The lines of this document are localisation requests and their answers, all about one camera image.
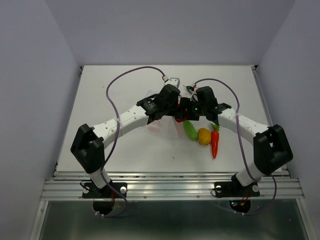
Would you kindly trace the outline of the red toy bell pepper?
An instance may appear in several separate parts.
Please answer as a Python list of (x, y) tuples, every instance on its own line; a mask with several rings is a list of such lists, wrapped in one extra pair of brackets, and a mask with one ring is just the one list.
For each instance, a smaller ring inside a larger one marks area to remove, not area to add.
[(174, 117), (174, 120), (175, 120), (177, 123), (182, 123), (182, 122), (186, 121), (187, 110), (184, 109), (184, 110), (183, 110), (183, 113), (184, 113), (183, 118), (176, 118), (176, 117)]

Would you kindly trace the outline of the light green toy gourd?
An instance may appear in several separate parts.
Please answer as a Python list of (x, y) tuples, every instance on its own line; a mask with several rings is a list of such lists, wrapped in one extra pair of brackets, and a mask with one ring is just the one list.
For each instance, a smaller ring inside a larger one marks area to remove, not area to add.
[(196, 131), (194, 125), (189, 120), (186, 120), (182, 123), (183, 129), (188, 136), (188, 138), (192, 141), (196, 141), (198, 139), (198, 132)]

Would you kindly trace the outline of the clear zip top bag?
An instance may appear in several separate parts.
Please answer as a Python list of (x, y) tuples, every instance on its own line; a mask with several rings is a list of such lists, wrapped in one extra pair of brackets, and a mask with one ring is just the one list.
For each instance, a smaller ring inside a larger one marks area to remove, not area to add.
[(179, 140), (183, 138), (183, 126), (172, 116), (164, 116), (160, 120), (142, 127), (143, 131), (163, 140)]

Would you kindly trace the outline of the dark green toy cucumber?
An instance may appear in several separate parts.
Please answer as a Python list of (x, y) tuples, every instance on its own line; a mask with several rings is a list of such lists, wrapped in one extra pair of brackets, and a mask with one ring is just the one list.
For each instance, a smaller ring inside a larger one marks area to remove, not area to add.
[(186, 88), (186, 90), (190, 91), (190, 92), (193, 92), (194, 91), (194, 88), (190, 85), (184, 85), (184, 87)]

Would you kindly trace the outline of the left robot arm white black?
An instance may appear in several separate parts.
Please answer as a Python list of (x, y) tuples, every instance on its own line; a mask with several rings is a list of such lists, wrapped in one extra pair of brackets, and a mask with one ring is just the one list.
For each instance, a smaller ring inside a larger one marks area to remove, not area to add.
[[(111, 193), (111, 179), (104, 166), (115, 149), (118, 138), (139, 127), (160, 120), (178, 104), (179, 83), (166, 83), (154, 98), (146, 97), (116, 118), (94, 126), (81, 125), (75, 135), (70, 151), (94, 183), (94, 191), (100, 197)], [(105, 157), (105, 149), (112, 144)]]

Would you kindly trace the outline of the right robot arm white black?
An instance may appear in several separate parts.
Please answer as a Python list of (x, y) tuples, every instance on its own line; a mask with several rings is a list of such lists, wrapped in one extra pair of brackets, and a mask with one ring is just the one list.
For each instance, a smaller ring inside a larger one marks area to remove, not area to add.
[(267, 126), (238, 113), (226, 103), (218, 103), (213, 90), (201, 87), (196, 90), (196, 99), (182, 97), (174, 108), (174, 118), (182, 121), (197, 121), (206, 117), (219, 127), (237, 134), (238, 140), (247, 140), (253, 146), (253, 162), (245, 163), (244, 169), (232, 176), (231, 181), (218, 182), (217, 197), (240, 196), (250, 190), (251, 184), (271, 175), (275, 170), (293, 159), (284, 129), (275, 124)]

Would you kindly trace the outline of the yellow toy potato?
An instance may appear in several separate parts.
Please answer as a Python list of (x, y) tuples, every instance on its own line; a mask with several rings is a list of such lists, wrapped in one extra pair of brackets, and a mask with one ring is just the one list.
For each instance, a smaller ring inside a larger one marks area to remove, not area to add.
[(211, 143), (211, 131), (206, 128), (200, 128), (198, 130), (197, 141), (200, 145), (208, 145)]

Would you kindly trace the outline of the orange toy carrot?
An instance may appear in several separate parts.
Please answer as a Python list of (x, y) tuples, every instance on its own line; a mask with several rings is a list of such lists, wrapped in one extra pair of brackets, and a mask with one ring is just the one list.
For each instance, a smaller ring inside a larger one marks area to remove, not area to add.
[(215, 159), (218, 154), (218, 148), (219, 148), (219, 139), (220, 139), (220, 126), (218, 124), (215, 124), (213, 122), (210, 123), (212, 127), (211, 132), (211, 153), (212, 157)]

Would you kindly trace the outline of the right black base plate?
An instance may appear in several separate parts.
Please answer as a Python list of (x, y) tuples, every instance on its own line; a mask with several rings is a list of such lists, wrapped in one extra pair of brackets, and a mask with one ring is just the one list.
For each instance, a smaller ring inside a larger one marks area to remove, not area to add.
[(230, 181), (218, 181), (214, 183), (212, 189), (217, 198), (237, 198), (237, 197), (259, 197), (260, 191), (257, 182), (252, 182), (247, 186), (242, 186), (236, 175)]

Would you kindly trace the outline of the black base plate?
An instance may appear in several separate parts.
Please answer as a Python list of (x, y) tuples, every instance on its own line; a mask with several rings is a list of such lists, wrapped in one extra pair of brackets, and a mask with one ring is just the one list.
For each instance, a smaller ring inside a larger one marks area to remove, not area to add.
[[(96, 187), (91, 181), (81, 182), (82, 186), (82, 198), (83, 199), (120, 199), (121, 197), (116, 194), (107, 185), (102, 189)], [(126, 182), (111, 182), (110, 185), (121, 194), (121, 189), (124, 190), (122, 195), (127, 196), (128, 184)]]
[(257, 182), (252, 182), (247, 186), (242, 186), (236, 175), (230, 181), (218, 181), (214, 183), (212, 189), (217, 198), (237, 198), (237, 197), (259, 197), (260, 191)]

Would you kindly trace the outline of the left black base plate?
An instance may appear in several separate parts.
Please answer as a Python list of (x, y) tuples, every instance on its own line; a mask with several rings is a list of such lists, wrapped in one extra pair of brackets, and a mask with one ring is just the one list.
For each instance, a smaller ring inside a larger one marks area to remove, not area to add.
[[(91, 181), (81, 182), (82, 186), (82, 198), (83, 199), (120, 199), (121, 197), (116, 194), (107, 185), (102, 189), (96, 187)], [(128, 184), (126, 182), (111, 182), (110, 185), (121, 194), (121, 189), (124, 190), (122, 195), (127, 196)]]

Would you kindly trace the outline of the aluminium frame rail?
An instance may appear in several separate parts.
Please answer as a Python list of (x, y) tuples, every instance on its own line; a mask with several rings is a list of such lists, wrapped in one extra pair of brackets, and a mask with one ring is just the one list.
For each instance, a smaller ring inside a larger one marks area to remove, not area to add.
[[(210, 191), (215, 183), (229, 181), (231, 172), (110, 172), (113, 182), (127, 183), (128, 201), (214, 200)], [(83, 172), (58, 171), (45, 181), (42, 201), (82, 201), (80, 181), (88, 179)], [(300, 181), (287, 171), (277, 172), (276, 181), (264, 177), (258, 182), (260, 199), (271, 199), (277, 186), (277, 199), (303, 199)]]

